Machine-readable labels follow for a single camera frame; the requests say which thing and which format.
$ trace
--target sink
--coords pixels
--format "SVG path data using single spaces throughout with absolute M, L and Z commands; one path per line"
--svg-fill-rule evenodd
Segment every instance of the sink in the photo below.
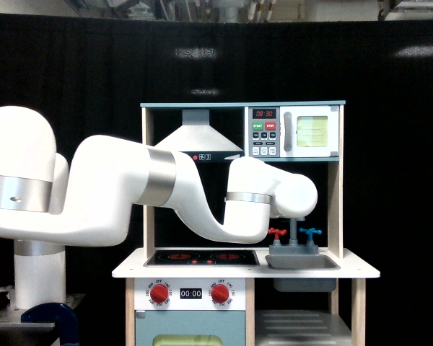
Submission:
M 323 254 L 269 254 L 266 261 L 275 270 L 337 270 L 330 257 Z M 332 292 L 335 278 L 274 278 L 274 288 L 279 292 Z
M 266 261 L 276 270 L 337 270 L 330 257 L 323 254 L 269 254 Z

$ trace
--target digital timer display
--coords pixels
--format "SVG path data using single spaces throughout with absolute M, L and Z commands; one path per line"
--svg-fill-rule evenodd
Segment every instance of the digital timer display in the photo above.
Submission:
M 202 288 L 180 288 L 180 299 L 202 299 Z
M 276 119 L 276 109 L 252 110 L 252 119 Z

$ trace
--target silver range hood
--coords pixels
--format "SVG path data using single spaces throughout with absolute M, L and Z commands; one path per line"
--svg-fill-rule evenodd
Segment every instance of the silver range hood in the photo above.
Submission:
M 210 111 L 183 110 L 183 124 L 156 146 L 182 151 L 194 161 L 231 161 L 243 156 L 243 150 L 210 126 Z

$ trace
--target toy microwave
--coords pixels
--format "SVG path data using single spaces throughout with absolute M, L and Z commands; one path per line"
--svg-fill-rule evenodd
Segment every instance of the toy microwave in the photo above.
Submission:
M 339 105 L 245 108 L 246 156 L 338 157 Z

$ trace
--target wooden frame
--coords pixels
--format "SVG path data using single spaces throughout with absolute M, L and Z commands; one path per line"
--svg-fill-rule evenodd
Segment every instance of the wooden frame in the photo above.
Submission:
M 153 145 L 153 114 L 142 108 L 143 144 Z M 339 161 L 328 163 L 328 249 L 339 259 L 343 248 L 343 176 L 344 176 L 344 105 L 339 105 Z M 144 256 L 154 252 L 154 207 L 144 207 Z M 255 279 L 246 278 L 245 333 L 246 345 L 255 344 Z M 365 345 L 366 279 L 352 279 L 351 341 L 353 346 Z M 338 315 L 338 279 L 336 289 L 329 293 L 330 314 Z M 134 279 L 126 279 L 126 346 L 135 345 Z

